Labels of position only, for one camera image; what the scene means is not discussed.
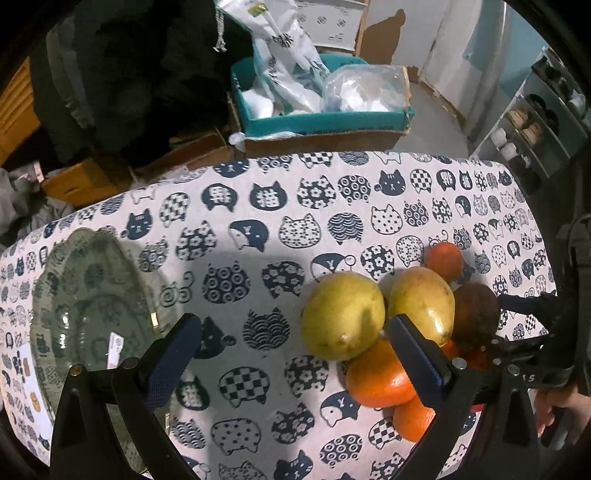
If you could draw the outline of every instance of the plastic bag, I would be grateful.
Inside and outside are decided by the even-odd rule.
[[[325,112],[393,112],[410,105],[406,67],[344,65],[326,79]]]
[[[252,34],[256,75],[281,113],[320,112],[329,71],[297,19],[294,0],[218,0]]]

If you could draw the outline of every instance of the gray floor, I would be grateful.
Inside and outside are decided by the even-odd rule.
[[[416,114],[410,133],[398,140],[394,150],[467,158],[467,140],[455,117],[420,85],[411,83],[410,91]]]

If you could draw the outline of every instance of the brown shoe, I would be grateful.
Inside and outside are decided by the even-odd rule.
[[[530,147],[535,147],[535,145],[540,140],[541,134],[542,127],[540,127],[540,124],[535,122],[521,132],[521,136],[530,145]]]
[[[527,122],[527,113],[522,108],[513,109],[507,117],[517,130],[521,130]]]

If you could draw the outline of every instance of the brown fruit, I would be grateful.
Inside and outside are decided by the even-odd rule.
[[[452,338],[460,352],[487,344],[496,334],[501,315],[495,293],[481,283],[466,283],[453,296],[456,314]]]

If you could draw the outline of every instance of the label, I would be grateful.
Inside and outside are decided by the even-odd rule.
[[[107,353],[107,369],[117,368],[119,365],[119,355],[123,350],[125,339],[115,332],[109,336],[109,351]]]

